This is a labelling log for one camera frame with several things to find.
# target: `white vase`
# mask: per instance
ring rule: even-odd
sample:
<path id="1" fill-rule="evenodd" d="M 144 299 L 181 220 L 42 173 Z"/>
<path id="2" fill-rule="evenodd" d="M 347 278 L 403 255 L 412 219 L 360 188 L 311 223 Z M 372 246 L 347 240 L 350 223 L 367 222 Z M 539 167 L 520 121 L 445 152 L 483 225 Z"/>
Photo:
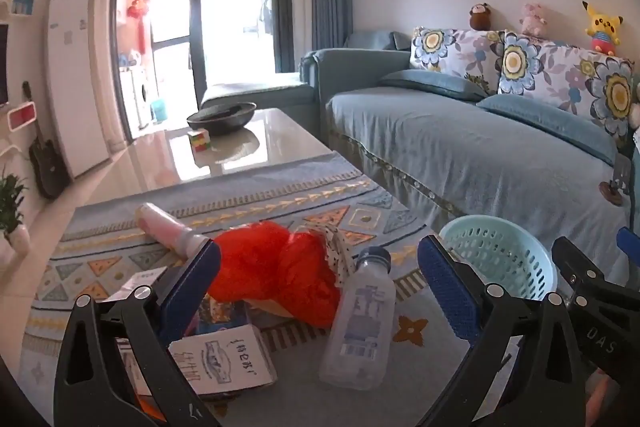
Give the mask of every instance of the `white vase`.
<path id="1" fill-rule="evenodd" d="M 18 227 L 7 236 L 9 244 L 15 250 L 15 253 L 25 256 L 31 250 L 31 239 L 29 238 L 29 230 L 24 225 Z"/>

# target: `patterned rug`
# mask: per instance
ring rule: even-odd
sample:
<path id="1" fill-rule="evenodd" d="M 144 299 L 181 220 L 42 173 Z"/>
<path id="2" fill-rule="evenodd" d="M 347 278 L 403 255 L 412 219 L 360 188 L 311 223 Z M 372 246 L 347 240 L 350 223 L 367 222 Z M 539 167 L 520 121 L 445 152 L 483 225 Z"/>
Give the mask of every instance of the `patterned rug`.
<path id="1" fill-rule="evenodd" d="M 214 413 L 225 426 L 321 427 L 329 422 L 412 427 L 466 353 L 468 344 L 453 335 L 417 269 L 417 244 L 430 230 L 333 153 L 76 210 L 40 282 L 22 344 L 18 382 L 50 423 L 58 352 L 77 296 L 104 299 L 135 272 L 177 261 L 175 253 L 135 227 L 134 211 L 145 201 L 210 237 L 264 219 L 292 231 L 303 223 L 330 223 L 342 230 L 356 253 L 372 245 L 391 253 L 398 300 L 382 386 L 358 393 L 322 384 L 318 367 L 327 331 L 271 315 L 257 317 L 278 381 L 217 407 Z"/>

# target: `bottle cap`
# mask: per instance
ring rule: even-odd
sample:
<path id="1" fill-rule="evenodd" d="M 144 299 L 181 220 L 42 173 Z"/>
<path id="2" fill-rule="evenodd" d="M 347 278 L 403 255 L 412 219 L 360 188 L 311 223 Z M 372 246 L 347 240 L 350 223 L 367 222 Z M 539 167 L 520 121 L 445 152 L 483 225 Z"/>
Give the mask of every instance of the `bottle cap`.
<path id="1" fill-rule="evenodd" d="M 362 261 L 371 260 L 383 263 L 386 266 L 386 271 L 391 271 L 391 256 L 388 251 L 382 247 L 369 247 L 362 250 L 356 259 L 356 269 L 360 266 Z"/>

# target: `bottle label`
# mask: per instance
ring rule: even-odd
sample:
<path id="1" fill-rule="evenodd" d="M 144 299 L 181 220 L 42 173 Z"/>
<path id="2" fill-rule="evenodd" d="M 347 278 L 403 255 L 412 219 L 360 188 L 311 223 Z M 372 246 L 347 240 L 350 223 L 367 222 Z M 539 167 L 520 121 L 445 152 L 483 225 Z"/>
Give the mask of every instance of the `bottle label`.
<path id="1" fill-rule="evenodd" d="M 377 286 L 365 286 L 356 290 L 356 301 L 340 350 L 342 356 L 376 359 L 384 302 L 385 293 L 378 291 Z"/>

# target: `metal screw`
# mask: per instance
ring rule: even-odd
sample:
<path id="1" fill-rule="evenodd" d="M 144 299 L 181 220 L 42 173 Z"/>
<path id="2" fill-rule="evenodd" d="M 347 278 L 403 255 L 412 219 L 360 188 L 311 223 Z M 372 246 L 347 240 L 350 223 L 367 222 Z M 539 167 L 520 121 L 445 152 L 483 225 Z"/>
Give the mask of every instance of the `metal screw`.
<path id="1" fill-rule="evenodd" d="M 549 302 L 553 304 L 553 306 L 559 306 L 560 304 L 562 304 L 562 297 L 557 293 L 549 293 L 548 298 Z"/>
<path id="2" fill-rule="evenodd" d="M 91 297 L 89 295 L 81 295 L 78 297 L 78 299 L 76 299 L 76 306 L 78 306 L 79 308 L 84 308 L 85 306 L 87 306 L 87 304 L 89 304 L 89 302 L 91 302 Z"/>
<path id="3" fill-rule="evenodd" d="M 490 284 L 487 287 L 486 292 L 492 297 L 496 297 L 496 298 L 500 298 L 504 295 L 504 290 L 502 289 L 502 286 L 498 286 L 497 284 Z"/>
<path id="4" fill-rule="evenodd" d="M 149 295 L 151 295 L 151 288 L 149 288 L 149 286 L 140 286 L 140 288 L 136 288 L 136 291 L 133 292 L 133 296 L 141 301 Z"/>

